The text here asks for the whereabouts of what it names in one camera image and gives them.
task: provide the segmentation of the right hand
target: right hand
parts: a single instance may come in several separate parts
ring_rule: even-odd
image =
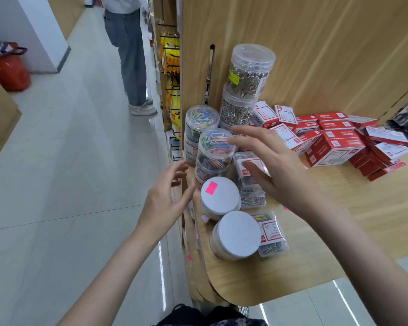
[[[281,137],[266,128],[238,125],[233,132],[246,136],[229,139],[229,143],[254,152],[266,165],[270,176],[255,164],[244,162],[244,167],[264,191],[296,215],[305,218],[324,194],[315,180],[307,175],[304,164]]]

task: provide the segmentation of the left hand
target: left hand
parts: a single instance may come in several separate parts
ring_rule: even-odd
[[[186,177],[187,167],[186,160],[181,160],[163,170],[156,184],[148,191],[136,229],[143,229],[160,240],[174,225],[195,191],[195,184],[192,184],[179,201],[172,201],[171,188],[181,184],[181,179]]]

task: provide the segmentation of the red bag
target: red bag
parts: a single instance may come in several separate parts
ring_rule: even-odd
[[[29,72],[19,56],[27,52],[27,48],[18,47],[16,43],[9,43],[13,50],[0,55],[0,84],[6,91],[23,91],[32,80]]]

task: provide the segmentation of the person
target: person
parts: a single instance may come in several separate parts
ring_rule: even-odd
[[[268,195],[316,231],[341,264],[376,324],[408,326],[408,274],[363,231],[347,208],[320,189],[277,133],[247,125],[234,126],[232,130],[245,136],[231,138],[229,143],[253,151],[266,164],[270,176],[252,163],[245,162],[245,167]],[[183,160],[164,170],[148,192],[136,229],[62,318],[60,326],[113,323],[137,271],[192,199],[195,185],[179,201],[171,199],[170,189],[180,184],[186,169]],[[159,325],[208,324],[199,316],[191,317],[196,313],[194,309],[182,316],[176,312],[175,309]],[[264,323],[239,316],[228,319],[215,319],[214,325]]]
[[[118,48],[121,75],[133,115],[154,115],[157,108],[147,96],[147,69],[141,32],[139,0],[101,0],[104,7],[104,27],[109,40]]]

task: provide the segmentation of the yellow price sticker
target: yellow price sticker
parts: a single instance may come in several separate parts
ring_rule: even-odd
[[[239,76],[236,76],[233,71],[230,71],[230,81],[233,82],[236,86],[239,85]]]

